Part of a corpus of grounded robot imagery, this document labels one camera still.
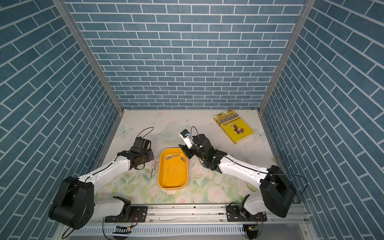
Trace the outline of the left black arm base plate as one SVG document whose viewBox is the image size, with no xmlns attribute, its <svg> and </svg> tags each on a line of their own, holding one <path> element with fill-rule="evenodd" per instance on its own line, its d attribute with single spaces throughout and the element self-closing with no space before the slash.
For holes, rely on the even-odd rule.
<svg viewBox="0 0 384 240">
<path fill-rule="evenodd" d="M 144 223 L 147 218 L 148 206 L 133 206 L 130 210 L 123 210 L 118 216 L 105 217 L 105 223 Z"/>
</svg>

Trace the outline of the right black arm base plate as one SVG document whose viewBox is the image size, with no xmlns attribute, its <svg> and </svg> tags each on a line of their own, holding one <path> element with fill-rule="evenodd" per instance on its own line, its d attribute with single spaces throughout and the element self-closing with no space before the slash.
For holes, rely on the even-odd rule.
<svg viewBox="0 0 384 240">
<path fill-rule="evenodd" d="M 227 205 L 226 213 L 228 222 L 266 222 L 268 220 L 265 212 L 252 215 L 245 208 L 237 205 Z"/>
</svg>

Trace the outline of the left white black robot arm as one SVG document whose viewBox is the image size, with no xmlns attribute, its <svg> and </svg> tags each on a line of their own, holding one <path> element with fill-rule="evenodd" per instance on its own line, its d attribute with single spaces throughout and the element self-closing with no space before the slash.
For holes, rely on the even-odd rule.
<svg viewBox="0 0 384 240">
<path fill-rule="evenodd" d="M 74 230 L 89 221 L 105 218 L 126 222 L 132 218 L 131 201 L 114 196 L 110 201 L 95 202 L 95 194 L 115 177 L 154 160 L 151 141 L 137 137 L 130 150 L 117 153 L 107 164 L 80 177 L 65 178 L 49 210 L 49 218 Z"/>
</svg>

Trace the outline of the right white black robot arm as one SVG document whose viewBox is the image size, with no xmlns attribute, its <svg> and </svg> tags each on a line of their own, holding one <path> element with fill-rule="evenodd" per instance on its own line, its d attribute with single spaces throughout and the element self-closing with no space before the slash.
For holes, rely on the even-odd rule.
<svg viewBox="0 0 384 240">
<path fill-rule="evenodd" d="M 183 130 L 179 136 L 185 143 L 179 147 L 189 159 L 197 157 L 203 167 L 236 177 L 260 190 L 260 197 L 246 195 L 238 207 L 238 214 L 245 221 L 253 221 L 257 214 L 264 211 L 280 218 L 288 215 L 297 189 L 281 168 L 275 165 L 262 168 L 237 160 L 215 149 L 204 134 L 192 136 L 188 130 Z"/>
</svg>

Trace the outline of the yellow plastic storage tray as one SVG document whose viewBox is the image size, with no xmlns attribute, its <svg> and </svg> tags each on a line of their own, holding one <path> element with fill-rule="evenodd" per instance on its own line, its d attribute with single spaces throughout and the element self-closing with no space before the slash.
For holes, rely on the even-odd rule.
<svg viewBox="0 0 384 240">
<path fill-rule="evenodd" d="M 169 155 L 181 155 L 186 158 L 183 162 L 179 158 L 166 161 Z M 158 184 L 163 190 L 179 190 L 188 183 L 188 158 L 181 148 L 168 148 L 161 153 Z"/>
</svg>

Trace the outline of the pile of silver screws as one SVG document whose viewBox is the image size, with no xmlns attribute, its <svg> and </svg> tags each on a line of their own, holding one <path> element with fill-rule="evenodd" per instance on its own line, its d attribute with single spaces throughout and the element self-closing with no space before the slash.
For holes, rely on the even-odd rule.
<svg viewBox="0 0 384 240">
<path fill-rule="evenodd" d="M 165 157 L 165 160 L 168 161 L 168 160 L 171 160 L 171 159 L 174 159 L 174 158 L 179 158 L 180 160 L 182 160 L 183 162 L 186 161 L 186 158 L 181 156 L 181 155 L 169 155 L 169 156 L 166 156 Z"/>
</svg>

